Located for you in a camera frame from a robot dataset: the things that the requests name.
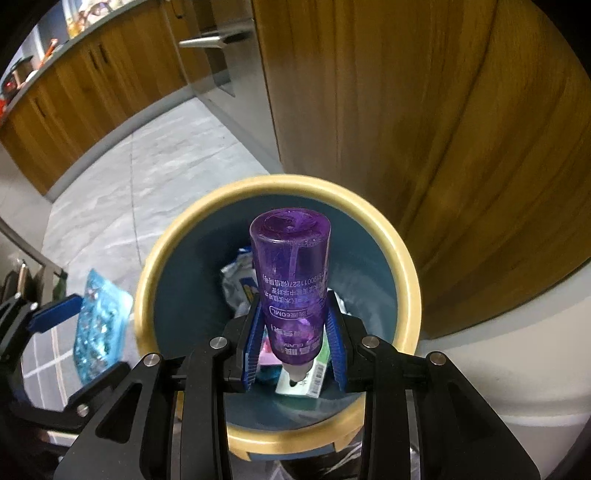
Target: kitchen counter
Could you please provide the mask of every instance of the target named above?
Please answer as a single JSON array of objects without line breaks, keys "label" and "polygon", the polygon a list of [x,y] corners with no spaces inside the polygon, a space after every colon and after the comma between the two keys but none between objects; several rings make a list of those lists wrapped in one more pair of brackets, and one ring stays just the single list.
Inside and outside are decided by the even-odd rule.
[{"label": "kitchen counter", "polygon": [[88,37],[92,32],[98,30],[100,27],[108,23],[109,21],[113,20],[114,18],[128,12],[129,10],[137,7],[138,5],[147,2],[148,0],[132,0],[131,2],[122,5],[117,10],[114,10],[109,15],[101,18],[99,21],[92,24],[90,27],[85,29],[83,32],[72,38],[71,40],[67,41],[63,45],[61,45],[53,55],[43,64],[43,66],[37,71],[37,73],[31,78],[17,93],[17,95],[12,99],[10,104],[6,107],[4,114],[0,117],[0,126],[4,123],[14,106],[18,103],[18,101],[25,96],[26,92],[31,88],[35,82],[41,78],[44,72],[46,72],[63,54],[65,54],[68,50],[70,50],[74,45],[80,43],[86,37]]}]

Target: purple plastic bottle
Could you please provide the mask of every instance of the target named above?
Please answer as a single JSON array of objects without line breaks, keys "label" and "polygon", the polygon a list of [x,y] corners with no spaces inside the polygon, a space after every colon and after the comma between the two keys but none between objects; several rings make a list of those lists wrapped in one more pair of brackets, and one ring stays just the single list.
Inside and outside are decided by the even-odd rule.
[{"label": "purple plastic bottle", "polygon": [[322,347],[330,222],[313,210],[282,208],[259,215],[250,230],[271,349],[298,382]]}]

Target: bottle cap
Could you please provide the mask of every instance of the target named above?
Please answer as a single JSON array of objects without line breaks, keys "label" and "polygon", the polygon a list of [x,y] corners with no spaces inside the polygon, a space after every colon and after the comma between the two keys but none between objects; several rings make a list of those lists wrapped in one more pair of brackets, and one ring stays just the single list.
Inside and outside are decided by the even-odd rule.
[{"label": "bottle cap", "polygon": [[306,378],[306,373],[310,371],[313,364],[313,360],[310,360],[308,363],[301,365],[291,365],[283,363],[283,368],[287,373],[289,373],[290,380],[292,382],[301,382],[303,379]]}]

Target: metal handle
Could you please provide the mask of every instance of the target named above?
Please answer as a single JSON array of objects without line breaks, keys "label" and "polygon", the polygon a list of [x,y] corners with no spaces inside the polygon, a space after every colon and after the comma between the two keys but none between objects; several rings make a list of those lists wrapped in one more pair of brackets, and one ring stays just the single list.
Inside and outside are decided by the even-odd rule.
[{"label": "metal handle", "polygon": [[98,72],[99,65],[96,62],[95,56],[92,54],[92,52],[90,50],[88,51],[88,55],[90,55],[90,59],[92,60],[92,64],[95,66],[95,70]]},{"label": "metal handle", "polygon": [[102,43],[99,43],[99,50],[100,50],[100,55],[103,57],[103,61],[108,65],[109,64],[109,57],[107,57],[107,52],[106,52],[105,48],[103,47]]},{"label": "metal handle", "polygon": [[41,109],[41,105],[39,105],[39,99],[37,97],[35,97],[35,105],[37,106],[37,109],[39,110],[39,113],[41,114],[41,116],[43,118],[45,118],[45,113]]},{"label": "metal handle", "polygon": [[216,32],[204,37],[182,40],[178,42],[178,46],[184,48],[225,48],[230,43],[246,40],[250,36],[253,27],[252,20],[237,22],[223,33]]}]

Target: wooden door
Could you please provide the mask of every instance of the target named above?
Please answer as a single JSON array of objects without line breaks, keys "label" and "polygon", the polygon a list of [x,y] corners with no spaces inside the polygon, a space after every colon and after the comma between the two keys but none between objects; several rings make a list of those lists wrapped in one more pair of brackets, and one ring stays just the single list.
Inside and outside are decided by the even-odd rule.
[{"label": "wooden door", "polygon": [[281,161],[398,229],[424,332],[513,309],[591,254],[591,82],[530,0],[253,0]]}]

